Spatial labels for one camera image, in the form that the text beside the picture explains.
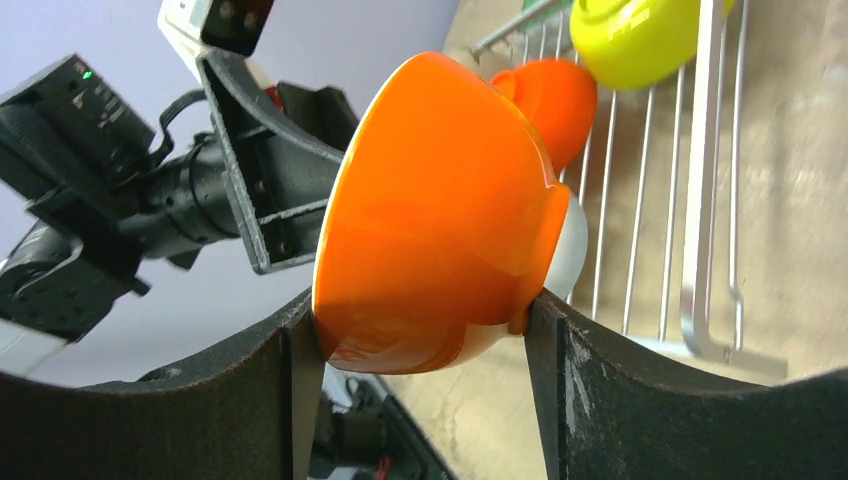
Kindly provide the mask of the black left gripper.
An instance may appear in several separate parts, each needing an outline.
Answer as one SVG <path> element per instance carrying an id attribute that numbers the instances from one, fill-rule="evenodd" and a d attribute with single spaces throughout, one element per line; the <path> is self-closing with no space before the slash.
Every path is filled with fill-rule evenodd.
<path id="1" fill-rule="evenodd" d="M 197 61 L 226 168 L 227 199 L 254 271 L 314 260 L 329 196 L 359 124 L 344 92 L 280 82 L 261 89 L 244 57 Z"/>

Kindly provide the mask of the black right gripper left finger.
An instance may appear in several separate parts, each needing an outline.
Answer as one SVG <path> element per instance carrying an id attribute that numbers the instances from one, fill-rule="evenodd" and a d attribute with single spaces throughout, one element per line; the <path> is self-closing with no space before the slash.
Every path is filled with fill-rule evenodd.
<path id="1" fill-rule="evenodd" d="M 304 479 L 324 363 L 303 292 L 135 382 L 1 378 L 5 479 Z"/>

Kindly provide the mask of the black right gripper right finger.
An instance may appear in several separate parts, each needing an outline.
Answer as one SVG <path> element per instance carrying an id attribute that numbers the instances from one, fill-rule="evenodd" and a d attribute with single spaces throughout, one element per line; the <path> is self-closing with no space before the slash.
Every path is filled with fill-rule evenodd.
<path id="1" fill-rule="evenodd" d="M 524 337 L 551 479 L 843 479 L 847 373 L 778 386 L 679 363 L 550 292 Z"/>

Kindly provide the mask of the yellow green bowl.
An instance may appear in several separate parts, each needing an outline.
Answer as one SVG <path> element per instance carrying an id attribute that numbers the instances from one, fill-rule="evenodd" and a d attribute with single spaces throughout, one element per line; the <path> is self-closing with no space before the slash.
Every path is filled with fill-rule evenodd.
<path id="1" fill-rule="evenodd" d="M 695 59 L 716 70 L 721 31 L 733 1 L 576 1 L 572 44 L 594 78 L 611 90 L 663 81 Z"/>

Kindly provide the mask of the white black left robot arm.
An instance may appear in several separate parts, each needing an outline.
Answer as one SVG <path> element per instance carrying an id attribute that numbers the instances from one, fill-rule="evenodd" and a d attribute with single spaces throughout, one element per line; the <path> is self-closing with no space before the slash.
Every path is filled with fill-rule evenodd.
<path id="1" fill-rule="evenodd" d="M 263 88 L 222 50 L 197 68 L 157 128 L 76 54 L 2 97 L 1 178 L 36 219 L 1 264 L 3 373 L 29 375 L 148 293 L 144 260 L 188 270 L 230 239 L 258 274 L 314 260 L 358 125 L 344 93 Z"/>

